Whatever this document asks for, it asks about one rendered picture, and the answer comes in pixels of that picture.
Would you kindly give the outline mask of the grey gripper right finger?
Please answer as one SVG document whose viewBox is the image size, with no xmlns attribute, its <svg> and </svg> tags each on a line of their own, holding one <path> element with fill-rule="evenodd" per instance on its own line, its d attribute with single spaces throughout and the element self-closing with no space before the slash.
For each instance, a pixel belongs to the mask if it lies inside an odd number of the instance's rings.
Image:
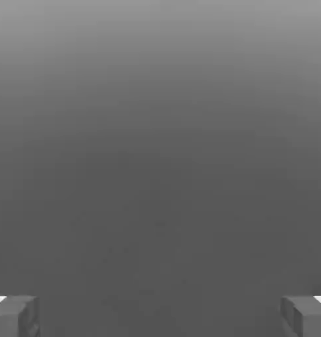
<svg viewBox="0 0 321 337">
<path fill-rule="evenodd" d="M 283 337 L 321 337 L 321 296 L 283 296 Z"/>
</svg>

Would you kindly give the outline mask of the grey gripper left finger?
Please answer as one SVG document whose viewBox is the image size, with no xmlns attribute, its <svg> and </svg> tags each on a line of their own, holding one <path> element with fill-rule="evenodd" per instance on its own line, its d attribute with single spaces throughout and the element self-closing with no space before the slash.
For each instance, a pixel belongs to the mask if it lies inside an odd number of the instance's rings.
<svg viewBox="0 0 321 337">
<path fill-rule="evenodd" d="M 0 337 L 41 337 L 38 296 L 0 296 Z"/>
</svg>

